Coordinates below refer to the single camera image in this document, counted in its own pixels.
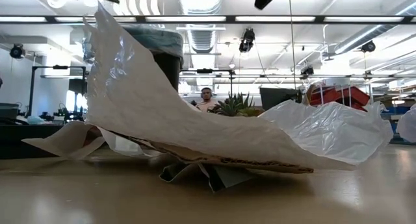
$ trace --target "ceiling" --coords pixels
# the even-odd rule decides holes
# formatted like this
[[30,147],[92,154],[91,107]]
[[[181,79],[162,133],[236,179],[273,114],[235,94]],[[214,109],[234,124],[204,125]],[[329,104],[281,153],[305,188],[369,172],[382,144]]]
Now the ceiling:
[[[60,8],[53,8],[48,4],[48,0],[0,0],[1,15],[60,15],[60,16],[83,16],[92,15],[96,6],[87,6],[86,2],[94,0],[66,0]],[[131,0],[125,0],[131,6]],[[156,10],[152,8],[152,3],[147,0],[147,10],[139,6],[140,0],[136,0],[137,12],[139,14],[164,14],[178,15],[182,14],[180,0],[157,0]],[[112,3],[101,2],[103,6],[113,15],[120,13],[120,6]],[[405,8],[416,0],[273,0],[264,10],[258,10],[254,7],[254,0],[221,0],[221,15],[289,15],[290,13],[307,14],[307,15],[389,15],[392,16],[399,9]],[[176,30],[178,25],[165,25],[167,30]],[[325,43],[327,45],[336,45],[347,38],[352,37],[355,33],[363,30],[368,25],[329,25],[325,30]],[[17,36],[41,36],[53,42],[54,47],[61,47],[71,56],[76,56],[79,60],[81,42],[83,34],[74,33],[74,30],[80,30],[81,26],[67,25],[2,25],[0,27],[0,38],[9,38]],[[410,53],[414,49],[415,29],[413,25],[399,25],[394,29],[379,35],[373,39],[376,44],[376,50],[372,53],[364,54],[361,52],[350,51],[334,57],[336,63],[328,65],[321,60],[320,52],[324,45],[323,25],[217,25],[224,27],[225,30],[216,32],[215,45],[212,53],[220,55],[200,55],[207,59],[203,64],[204,68],[222,68],[228,69],[230,64],[234,64],[236,74],[258,75],[266,74],[286,74],[293,73],[293,67],[297,66],[296,73],[302,68],[303,61],[307,59],[308,64],[314,67],[315,73],[326,74],[328,67],[334,74],[363,74],[364,71],[371,67],[377,68],[380,64],[394,60],[402,55]],[[255,43],[249,53],[240,53],[238,48],[240,38],[246,28],[252,28],[255,32]],[[189,46],[189,38],[185,31],[178,31],[184,38],[184,52],[192,52]],[[47,53],[43,51],[44,46],[32,46],[31,49],[37,53]],[[184,69],[196,68],[197,57],[185,55]],[[414,60],[407,59],[405,62],[396,62],[392,66],[386,66],[373,74],[392,74],[400,71],[407,71],[406,74],[412,74],[413,67],[416,66],[416,57]],[[380,79],[374,83],[388,83],[393,79]],[[213,85],[222,92],[227,93],[225,83],[228,79],[210,79],[210,81],[197,82],[196,79],[183,79],[190,86]],[[293,88],[292,80],[285,79],[236,79],[234,82],[241,82],[239,87],[245,90],[246,87],[258,87],[257,84],[273,83],[284,87]],[[353,83],[362,84],[364,80],[352,80]],[[190,92],[198,91],[197,88],[189,88]]]

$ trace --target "wall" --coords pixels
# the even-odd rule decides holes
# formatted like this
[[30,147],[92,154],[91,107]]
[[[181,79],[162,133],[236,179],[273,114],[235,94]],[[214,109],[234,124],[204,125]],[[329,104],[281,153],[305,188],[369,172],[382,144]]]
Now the wall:
[[[0,103],[21,102],[25,111],[25,106],[29,105],[33,60],[12,59],[8,53],[0,49],[0,77],[3,80],[0,88]],[[35,84],[39,84],[39,81],[40,77],[37,77]]]

